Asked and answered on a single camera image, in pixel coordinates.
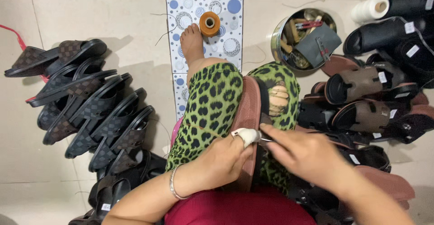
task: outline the orange thread spool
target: orange thread spool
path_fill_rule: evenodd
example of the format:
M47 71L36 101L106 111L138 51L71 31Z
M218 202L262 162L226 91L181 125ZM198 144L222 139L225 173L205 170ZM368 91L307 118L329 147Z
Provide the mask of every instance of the orange thread spool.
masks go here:
M206 37L213 37L220 29L220 18L214 12L205 12L199 20L200 32Z

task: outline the toe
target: toe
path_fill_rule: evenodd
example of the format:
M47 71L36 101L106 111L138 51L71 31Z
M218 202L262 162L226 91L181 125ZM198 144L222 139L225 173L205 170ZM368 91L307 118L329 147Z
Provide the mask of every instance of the toe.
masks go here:
M191 27L193 28L194 34L200 33L199 26L197 24L193 23Z

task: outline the leopard print pants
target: leopard print pants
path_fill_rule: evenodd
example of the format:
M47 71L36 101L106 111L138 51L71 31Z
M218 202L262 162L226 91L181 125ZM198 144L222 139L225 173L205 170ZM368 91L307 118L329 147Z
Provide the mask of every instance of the leopard print pants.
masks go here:
M251 71L249 76L261 79L274 94L276 86L283 86L288 97L287 105L270 116L276 128L294 129L300 86L294 74L281 62L267 63ZM170 171L179 164L197 158L217 138L229 134L243 91L243 77L231 63L217 63L203 68L190 80L190 97L184 119L179 128L166 165ZM261 181L288 193L291 174L270 153L265 153L261 162Z

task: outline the bracelet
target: bracelet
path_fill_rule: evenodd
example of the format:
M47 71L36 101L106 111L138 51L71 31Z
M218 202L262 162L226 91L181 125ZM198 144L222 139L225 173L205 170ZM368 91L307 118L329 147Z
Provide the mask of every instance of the bracelet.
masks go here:
M173 187L173 178L175 178L176 169L178 169L178 167L180 167L183 164L184 163L181 163L179 166L175 167L175 169L173 169L173 171L172 171L172 174L170 175L170 183L169 183L170 184L170 192L172 192L173 196L175 196L175 198L177 198L178 200L188 199L191 196L191 195L189 195L187 197L181 197L176 193L175 188Z

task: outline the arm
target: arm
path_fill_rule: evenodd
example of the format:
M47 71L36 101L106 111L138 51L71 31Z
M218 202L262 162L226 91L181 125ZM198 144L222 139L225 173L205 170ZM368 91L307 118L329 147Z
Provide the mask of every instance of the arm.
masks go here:
M181 197L215 189L235 181L252 147L244 149L240 137L215 139L194 161L175 173L174 189ZM106 215L102 225L148 225L161 220L178 201L170 192L171 171L155 177L129 192Z
M357 173L325 135L281 131L262 124L261 129L278 143L267 145L276 160L345 202L358 224L414 224L393 198Z

